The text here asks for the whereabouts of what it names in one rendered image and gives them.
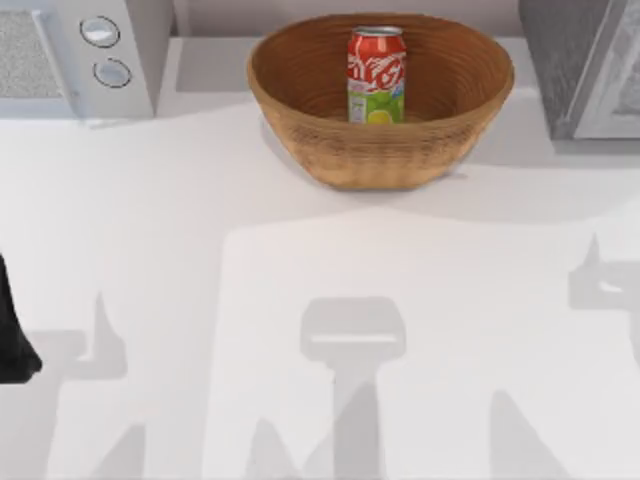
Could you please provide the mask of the brown woven basket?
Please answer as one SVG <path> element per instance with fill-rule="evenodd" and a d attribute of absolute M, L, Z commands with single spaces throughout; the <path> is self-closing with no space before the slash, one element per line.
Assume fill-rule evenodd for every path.
<path fill-rule="evenodd" d="M 407 48 L 406 118 L 347 118 L 347 48 L 358 27 L 389 25 Z M 249 87 L 283 148 L 315 180 L 341 189 L 412 189 L 442 176 L 500 112 L 515 68 L 493 38 L 420 13 L 330 14 L 263 38 L 247 62 Z"/>

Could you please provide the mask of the red and green can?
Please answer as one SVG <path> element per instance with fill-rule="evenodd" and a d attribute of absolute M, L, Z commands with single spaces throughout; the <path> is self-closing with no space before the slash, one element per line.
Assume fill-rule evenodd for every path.
<path fill-rule="evenodd" d="M 407 48 L 403 30 L 356 27 L 347 47 L 348 120 L 354 124 L 405 121 Z"/>

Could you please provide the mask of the pale microwave oven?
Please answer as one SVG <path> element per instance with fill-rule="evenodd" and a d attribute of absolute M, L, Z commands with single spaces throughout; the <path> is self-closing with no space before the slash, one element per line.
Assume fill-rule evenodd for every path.
<path fill-rule="evenodd" d="M 111 48 L 88 44 L 83 19 L 120 30 Z M 0 0 L 0 119 L 125 121 L 156 114 L 174 0 Z M 124 88 L 102 86 L 93 64 L 115 58 L 132 72 Z"/>

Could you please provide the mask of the round microwave knob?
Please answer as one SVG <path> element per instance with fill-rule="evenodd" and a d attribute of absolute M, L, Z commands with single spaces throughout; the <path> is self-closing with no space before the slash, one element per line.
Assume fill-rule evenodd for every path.
<path fill-rule="evenodd" d="M 93 76 L 102 86 L 121 89 L 132 81 L 132 72 L 121 60 L 107 58 L 93 64 Z"/>
<path fill-rule="evenodd" d="M 83 19 L 79 28 L 82 38 L 97 48 L 111 48 L 120 40 L 119 27 L 104 16 Z"/>

